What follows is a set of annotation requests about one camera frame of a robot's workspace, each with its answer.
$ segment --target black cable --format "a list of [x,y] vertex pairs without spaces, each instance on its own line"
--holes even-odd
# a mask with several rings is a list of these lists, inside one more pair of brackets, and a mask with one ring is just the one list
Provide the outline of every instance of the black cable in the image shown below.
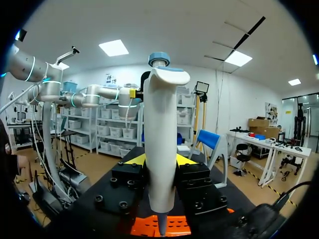
[[44,221],[45,221],[46,218],[47,218],[47,216],[44,216],[43,222],[42,222],[42,227],[44,226]]
[[278,210],[278,212],[284,207],[284,205],[286,204],[286,202],[288,201],[289,197],[287,197],[288,195],[290,195],[294,190],[296,190],[297,188],[303,186],[303,185],[310,185],[311,181],[306,181],[306,182],[302,182],[300,184],[297,184],[296,186],[292,187],[291,189],[289,189],[287,192],[283,192],[281,194],[281,196],[279,197],[279,199],[277,199],[273,206],[275,209]]

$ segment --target poster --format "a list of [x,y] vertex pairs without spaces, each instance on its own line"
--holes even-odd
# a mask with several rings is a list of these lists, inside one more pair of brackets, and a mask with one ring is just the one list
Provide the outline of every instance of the poster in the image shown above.
[[278,110],[277,106],[265,102],[266,119],[269,120],[269,125],[277,125],[278,123]]

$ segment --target screw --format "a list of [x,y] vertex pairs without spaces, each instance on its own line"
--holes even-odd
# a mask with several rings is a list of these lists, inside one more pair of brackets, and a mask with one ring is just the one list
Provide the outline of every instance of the screw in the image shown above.
[[103,197],[101,195],[95,196],[95,202],[99,203],[101,201],[103,201]]
[[202,202],[195,202],[194,207],[196,209],[201,209],[203,207],[203,203]]
[[204,182],[205,183],[211,183],[211,178],[205,178]]
[[247,219],[246,219],[246,217],[241,217],[241,218],[239,219],[238,223],[239,223],[240,226],[246,225],[246,224],[247,224]]
[[129,180],[129,181],[128,181],[128,185],[129,185],[129,186],[133,186],[134,183],[135,183],[135,182],[134,182],[133,180]]
[[221,196],[219,199],[222,203],[226,203],[227,202],[227,198],[225,196]]
[[189,186],[192,186],[192,185],[194,185],[195,184],[195,182],[193,181],[193,180],[188,180],[187,181],[187,185],[189,185]]
[[113,188],[116,188],[118,186],[118,179],[117,178],[111,178],[110,179],[110,183],[111,183],[111,186]]
[[128,203],[125,202],[125,201],[121,201],[119,203],[119,206],[120,206],[121,209],[126,209],[128,207]]
[[102,207],[103,206],[103,197],[101,195],[96,195],[94,198],[94,204],[96,207]]

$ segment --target ceiling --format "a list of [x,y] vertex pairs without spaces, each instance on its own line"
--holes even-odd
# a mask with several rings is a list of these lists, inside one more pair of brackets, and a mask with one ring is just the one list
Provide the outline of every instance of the ceiling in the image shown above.
[[[238,68],[225,59],[237,50],[253,60]],[[64,61],[74,74],[93,68],[147,64],[154,51],[171,62],[224,70],[283,93],[319,84],[312,52],[294,20],[274,0],[47,0],[24,27],[17,45],[47,62],[75,45],[81,53]],[[121,39],[129,55],[108,57],[100,43]],[[302,84],[290,86],[299,78]]]

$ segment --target white table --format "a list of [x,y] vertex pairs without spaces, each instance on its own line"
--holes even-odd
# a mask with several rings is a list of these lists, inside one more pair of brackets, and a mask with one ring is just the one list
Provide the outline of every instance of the white table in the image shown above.
[[[276,158],[278,156],[278,152],[281,151],[285,154],[289,154],[291,156],[295,156],[295,157],[299,157],[299,158],[303,158],[304,161],[302,163],[302,168],[301,168],[301,172],[299,173],[299,177],[298,179],[296,180],[296,183],[295,185],[299,184],[303,174],[304,174],[304,171],[305,171],[305,168],[306,168],[306,164],[307,164],[307,161],[308,161],[308,157],[310,156],[311,154],[311,148],[305,148],[305,147],[299,147],[302,151],[297,151],[295,148],[295,146],[291,149],[290,147],[279,147],[279,146],[275,146],[274,143],[272,144],[269,144],[269,143],[265,143],[265,140],[253,140],[249,137],[247,137],[244,133],[239,133],[239,132],[229,132],[227,133],[228,136],[231,136],[231,137],[234,137],[235,139],[239,139],[239,140],[242,140],[246,143],[250,143],[250,144],[253,144],[253,145],[256,145],[258,147],[262,147],[262,148],[266,148],[266,149],[269,149],[269,154],[268,154],[268,158],[267,158],[267,162],[266,162],[266,165],[265,167],[261,167],[260,165],[252,162],[252,161],[248,161],[249,163],[259,167],[259,168],[262,168],[263,169],[263,174],[260,178],[260,181],[258,183],[258,185],[261,185],[262,188],[269,184],[271,181],[273,181],[276,177],[276,173],[277,173],[277,169],[275,169],[275,171],[273,171],[273,169],[275,168],[275,165],[276,165]],[[233,150],[232,150],[232,155],[235,153],[235,150],[236,150],[236,147],[233,147]]]
[[[271,144],[269,144],[269,143],[266,143],[265,140],[251,139],[250,137],[247,137],[247,134],[245,134],[245,133],[239,133],[239,132],[230,131],[227,134],[230,137],[234,137],[234,140],[239,139],[239,140],[242,140],[242,141],[244,141],[246,143],[253,144],[253,145],[257,146],[257,147],[266,148],[266,149],[269,150],[269,154],[268,154],[268,158],[267,158],[265,167],[262,167],[262,166],[260,166],[259,164],[255,163],[253,161],[248,161],[248,163],[260,168],[263,171],[263,173],[261,175],[261,178],[260,178],[260,180],[258,182],[259,186],[262,185],[264,183],[265,176],[266,176],[266,174],[267,174],[267,172],[269,170],[269,164],[270,164],[270,162],[272,161],[272,159],[275,156],[275,154],[273,154],[273,151],[274,151],[273,146]],[[233,155],[235,153],[235,151],[236,151],[236,147],[233,147],[231,155]]]
[[273,147],[274,147],[274,150],[275,150],[275,152],[274,152],[275,157],[272,158],[272,161],[270,163],[269,169],[268,169],[266,177],[264,179],[262,188],[265,185],[269,184],[271,181],[273,181],[275,179],[275,177],[276,177],[278,169],[275,169],[275,171],[273,171],[273,169],[275,168],[276,159],[277,159],[279,151],[281,151],[281,152],[283,152],[285,154],[289,154],[290,156],[295,156],[295,157],[299,157],[299,158],[303,158],[304,159],[303,162],[302,162],[301,172],[299,173],[299,176],[298,176],[298,179],[296,180],[295,185],[299,184],[299,182],[301,180],[301,177],[304,174],[304,171],[305,171],[305,168],[306,168],[306,164],[307,164],[307,161],[308,161],[308,157],[311,154],[311,148],[299,147],[302,150],[302,152],[300,152],[300,151],[297,151],[295,149],[296,148],[295,146],[293,148],[290,148],[290,147],[282,148],[282,147],[273,145]]

